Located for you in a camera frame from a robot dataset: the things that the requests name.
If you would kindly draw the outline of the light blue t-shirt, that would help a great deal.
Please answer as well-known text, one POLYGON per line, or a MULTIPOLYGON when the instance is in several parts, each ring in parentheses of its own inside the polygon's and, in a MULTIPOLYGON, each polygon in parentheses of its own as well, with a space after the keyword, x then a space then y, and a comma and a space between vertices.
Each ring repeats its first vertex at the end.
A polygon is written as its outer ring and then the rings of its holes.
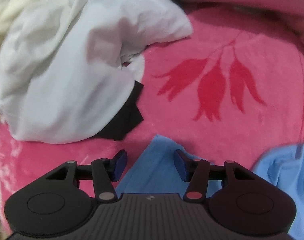
MULTIPOLYGON (((174 165, 174 151, 183 147, 156 135, 116 187, 122 193, 179 193, 183 182, 174 165)), ((292 197, 296 218, 289 234, 304 239, 304 143, 273 148, 259 159, 252 171, 292 197)))

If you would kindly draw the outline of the black garment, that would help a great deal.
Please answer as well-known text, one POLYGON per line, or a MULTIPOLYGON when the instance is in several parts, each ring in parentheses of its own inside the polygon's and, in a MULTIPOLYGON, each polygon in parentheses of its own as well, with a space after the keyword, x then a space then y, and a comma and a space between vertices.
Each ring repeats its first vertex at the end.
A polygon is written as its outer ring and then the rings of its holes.
POLYGON ((133 90, 123 107, 121 107, 112 120, 100 132, 92 136, 92 138, 121 141, 126 137, 127 133, 138 126, 144 120, 136 104, 143 87, 140 82, 135 81, 133 90))

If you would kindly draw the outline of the white crumpled sheet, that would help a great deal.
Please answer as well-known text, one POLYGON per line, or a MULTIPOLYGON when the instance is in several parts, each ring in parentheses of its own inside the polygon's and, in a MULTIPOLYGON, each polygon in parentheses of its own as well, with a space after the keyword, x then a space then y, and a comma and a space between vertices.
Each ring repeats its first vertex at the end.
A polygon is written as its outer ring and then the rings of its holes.
POLYGON ((41 0, 0 48, 0 114, 16 140, 91 138, 141 80, 144 62, 131 58, 192 32, 171 0, 41 0))

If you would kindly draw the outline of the pink floral fleece blanket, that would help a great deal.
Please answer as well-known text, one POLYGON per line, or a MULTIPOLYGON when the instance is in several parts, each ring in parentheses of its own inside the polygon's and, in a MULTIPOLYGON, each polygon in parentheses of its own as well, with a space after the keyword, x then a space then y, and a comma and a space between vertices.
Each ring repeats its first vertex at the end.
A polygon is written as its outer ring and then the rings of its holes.
POLYGON ((246 168, 273 148, 304 143, 300 38, 273 16, 224 5, 197 5, 188 16, 191 38, 144 52, 144 120, 124 140, 20 142, 0 126, 0 215, 11 194, 69 159, 89 164, 125 149, 124 177, 156 135, 214 164, 246 168))

